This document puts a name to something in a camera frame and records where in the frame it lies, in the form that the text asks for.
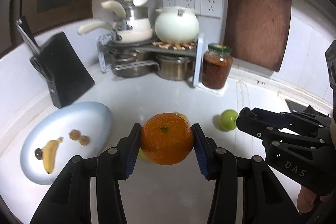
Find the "person right hand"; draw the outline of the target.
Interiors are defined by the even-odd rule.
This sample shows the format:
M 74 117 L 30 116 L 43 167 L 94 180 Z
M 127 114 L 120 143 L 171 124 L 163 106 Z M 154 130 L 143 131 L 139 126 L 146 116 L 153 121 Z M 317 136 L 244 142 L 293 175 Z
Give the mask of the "person right hand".
M 317 195 L 308 188 L 301 186 L 297 197 L 297 209 L 300 213 L 309 213 L 313 210 Z

